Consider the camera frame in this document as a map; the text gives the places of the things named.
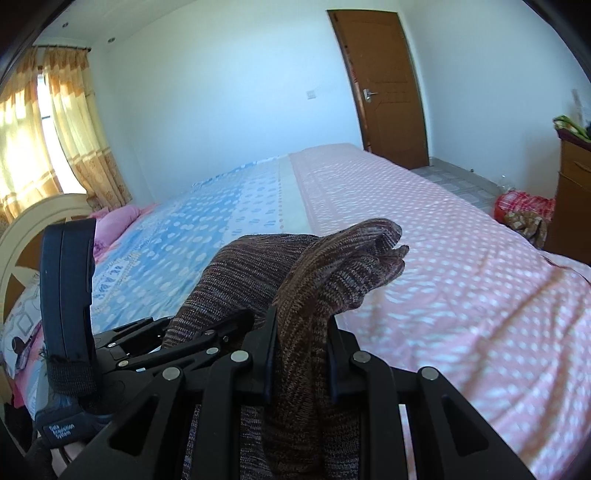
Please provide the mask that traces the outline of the person's left hand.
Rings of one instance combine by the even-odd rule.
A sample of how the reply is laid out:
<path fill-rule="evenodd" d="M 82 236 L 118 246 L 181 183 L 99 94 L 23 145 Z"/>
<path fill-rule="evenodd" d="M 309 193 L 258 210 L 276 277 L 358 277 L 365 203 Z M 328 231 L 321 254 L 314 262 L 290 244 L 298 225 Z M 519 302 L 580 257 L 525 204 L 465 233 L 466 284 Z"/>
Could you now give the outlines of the person's left hand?
<path fill-rule="evenodd" d="M 69 464 L 80 455 L 84 448 L 84 443 L 74 442 L 62 447 L 58 447 L 57 449 L 50 450 L 52 456 L 52 469 L 57 477 L 62 475 Z"/>

